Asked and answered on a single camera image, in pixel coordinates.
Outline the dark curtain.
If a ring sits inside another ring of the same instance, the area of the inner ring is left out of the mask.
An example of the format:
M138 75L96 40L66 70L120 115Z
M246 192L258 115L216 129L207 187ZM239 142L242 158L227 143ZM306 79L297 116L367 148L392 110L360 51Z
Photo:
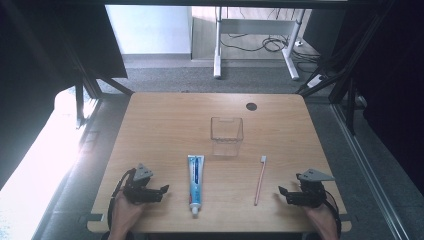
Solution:
M424 195L424 0L394 0L353 78L364 118Z
M56 95L79 77L63 34L85 68L127 76L104 5L0 0L0 189L50 117Z

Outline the person's right hand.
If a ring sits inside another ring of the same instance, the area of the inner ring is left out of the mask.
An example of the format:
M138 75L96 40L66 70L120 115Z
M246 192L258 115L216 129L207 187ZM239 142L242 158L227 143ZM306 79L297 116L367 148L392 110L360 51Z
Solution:
M336 229L332 213L325 204L317 208L303 207L303 210L318 232L330 232Z

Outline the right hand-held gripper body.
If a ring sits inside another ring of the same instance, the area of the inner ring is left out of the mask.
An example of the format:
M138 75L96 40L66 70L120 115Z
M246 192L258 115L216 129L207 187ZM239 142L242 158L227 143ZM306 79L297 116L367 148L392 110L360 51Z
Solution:
M298 197L302 200L301 206L317 208L327 199L324 181L334 181L335 178L316 169L308 169L304 173L297 173L300 182L300 192L289 192L287 197Z

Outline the white metal desk frame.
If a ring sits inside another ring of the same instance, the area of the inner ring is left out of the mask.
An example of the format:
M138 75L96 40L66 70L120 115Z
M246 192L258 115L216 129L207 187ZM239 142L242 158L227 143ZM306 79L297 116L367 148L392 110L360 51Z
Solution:
M222 34L252 34L252 35L283 35L288 36L288 45L281 52L293 80L299 79L298 71L292 60L292 52L297 41L305 9L300 9L295 20L253 20L222 18L222 8L215 10L216 42L213 61L213 76L221 78L221 35Z

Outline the black metal stand frame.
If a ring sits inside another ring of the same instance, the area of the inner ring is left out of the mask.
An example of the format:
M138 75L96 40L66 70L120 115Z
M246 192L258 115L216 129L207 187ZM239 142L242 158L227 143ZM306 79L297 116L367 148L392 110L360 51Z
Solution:
M345 125L352 134L355 134L353 117L356 95L356 87L352 72L396 0L367 1L376 3L376 6L358 8L357 13L364 13L365 11L368 11L368 13L365 18L357 19L359 27L353 31L351 38L334 56L320 63L308 80L296 91L296 94L300 94L302 97L306 98L334 84L334 88L328 99L332 104L338 104L345 95L348 96ZM334 75L322 80L314 87L307 86L307 84L312 81L312 78L316 77L321 70L329 70L336 65L338 65L340 69Z
M102 90L97 83L98 79L127 96L131 96L133 91L111 77L106 77L92 69L85 68L69 38L65 34L62 35L62 38L68 58L72 61L73 68L79 74L79 77L75 80L76 127L81 128L88 121L88 118L84 115L84 92L87 92L95 101L102 95Z

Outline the pink toothbrush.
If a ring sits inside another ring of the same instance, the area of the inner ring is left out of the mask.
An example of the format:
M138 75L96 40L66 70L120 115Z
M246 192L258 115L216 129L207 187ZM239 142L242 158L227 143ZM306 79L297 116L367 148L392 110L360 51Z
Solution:
M262 181L263 181L264 172L265 172L265 168L266 168L267 156L262 155L260 162L261 162L262 166L261 166L261 171L260 171L260 175L259 175L259 178L258 178L258 183L257 183L257 188L256 188L256 193L255 193L255 198L254 198L254 206L257 206L258 203L259 203L260 192L261 192L261 188L262 188Z

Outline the clear plastic square container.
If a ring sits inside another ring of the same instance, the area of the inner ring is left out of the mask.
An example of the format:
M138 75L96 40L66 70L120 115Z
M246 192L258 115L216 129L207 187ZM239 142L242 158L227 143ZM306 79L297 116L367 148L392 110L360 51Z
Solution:
M213 155L237 156L244 140L243 119L238 117L212 117L210 139Z

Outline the metal floor rail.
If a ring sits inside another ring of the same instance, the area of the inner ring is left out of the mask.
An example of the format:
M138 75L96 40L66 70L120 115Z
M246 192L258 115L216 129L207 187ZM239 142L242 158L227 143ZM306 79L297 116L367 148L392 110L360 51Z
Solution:
M356 136L353 135L345 125L345 117L342 109L338 105L331 104L336 121L341 127L341 130L348 142L348 145L353 152L357 165L364 176L368 187L383 215L383 218L393 235L394 240L409 240L408 235L405 233L403 225L400 223L398 215L389 200L386 192L384 191L380 181L378 180L372 166L370 165L365 152L363 151Z

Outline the black overhead bar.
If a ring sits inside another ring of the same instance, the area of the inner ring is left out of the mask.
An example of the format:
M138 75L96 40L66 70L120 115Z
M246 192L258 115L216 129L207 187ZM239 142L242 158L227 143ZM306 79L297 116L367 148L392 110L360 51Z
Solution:
M216 6L260 8L332 8L344 7L349 0L102 0L113 5Z

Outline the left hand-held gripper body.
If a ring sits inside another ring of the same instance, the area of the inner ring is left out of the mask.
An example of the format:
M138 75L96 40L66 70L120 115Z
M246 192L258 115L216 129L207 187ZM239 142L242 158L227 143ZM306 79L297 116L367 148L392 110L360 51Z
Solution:
M153 189L147 187L152 176L153 172L143 164L127 171L123 193L131 203L146 203L148 197L157 196L153 194Z

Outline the person's left hand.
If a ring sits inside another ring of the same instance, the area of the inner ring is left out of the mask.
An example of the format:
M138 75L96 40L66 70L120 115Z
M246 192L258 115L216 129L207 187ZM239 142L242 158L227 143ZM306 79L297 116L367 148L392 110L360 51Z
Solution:
M144 204L131 203L123 192L119 191L115 197L111 231L121 234L128 232L140 219L144 209Z

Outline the blue and white toothpaste tube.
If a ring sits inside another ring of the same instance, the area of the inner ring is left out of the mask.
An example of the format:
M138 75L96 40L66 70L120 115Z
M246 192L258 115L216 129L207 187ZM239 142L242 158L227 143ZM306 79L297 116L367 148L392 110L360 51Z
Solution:
M189 206L192 216L197 218L202 206L202 182L205 157L203 155L188 155L190 176Z

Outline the white power strip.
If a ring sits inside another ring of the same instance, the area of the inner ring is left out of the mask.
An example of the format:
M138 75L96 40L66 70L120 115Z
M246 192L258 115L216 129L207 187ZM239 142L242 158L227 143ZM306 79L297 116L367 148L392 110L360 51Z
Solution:
M313 88L325 79L326 77L324 75L318 74L307 83L307 87Z

